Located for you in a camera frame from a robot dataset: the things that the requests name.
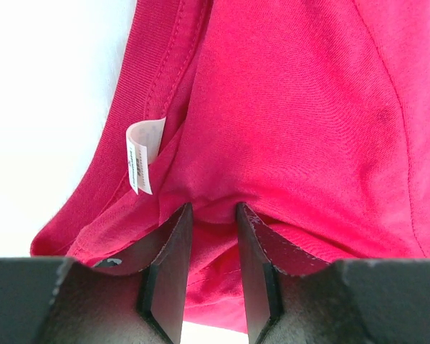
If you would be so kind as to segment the pink t shirt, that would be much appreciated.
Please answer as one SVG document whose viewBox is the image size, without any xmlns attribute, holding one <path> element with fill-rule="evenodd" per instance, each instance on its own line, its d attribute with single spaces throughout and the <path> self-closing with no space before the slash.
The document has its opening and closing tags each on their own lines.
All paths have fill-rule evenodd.
<svg viewBox="0 0 430 344">
<path fill-rule="evenodd" d="M 326 262 L 430 258 L 430 1 L 139 1 L 92 163 L 30 252 L 92 266 L 188 202 L 192 323 L 247 329 L 239 202 Z"/>
</svg>

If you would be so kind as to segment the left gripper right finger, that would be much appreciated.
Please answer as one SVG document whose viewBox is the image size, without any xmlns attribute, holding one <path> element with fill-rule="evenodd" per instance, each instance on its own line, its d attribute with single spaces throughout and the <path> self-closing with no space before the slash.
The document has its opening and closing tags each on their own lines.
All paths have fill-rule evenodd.
<svg viewBox="0 0 430 344">
<path fill-rule="evenodd" d="M 236 207 L 250 343 L 430 343 L 430 259 L 327 263 Z"/>
</svg>

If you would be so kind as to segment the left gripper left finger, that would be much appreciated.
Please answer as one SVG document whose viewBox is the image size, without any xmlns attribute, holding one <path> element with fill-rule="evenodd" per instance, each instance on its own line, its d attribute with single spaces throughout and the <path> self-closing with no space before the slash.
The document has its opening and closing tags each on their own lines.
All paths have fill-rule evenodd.
<svg viewBox="0 0 430 344">
<path fill-rule="evenodd" d="M 179 343 L 192 224 L 185 204 L 94 267 L 0 258 L 0 343 Z"/>
</svg>

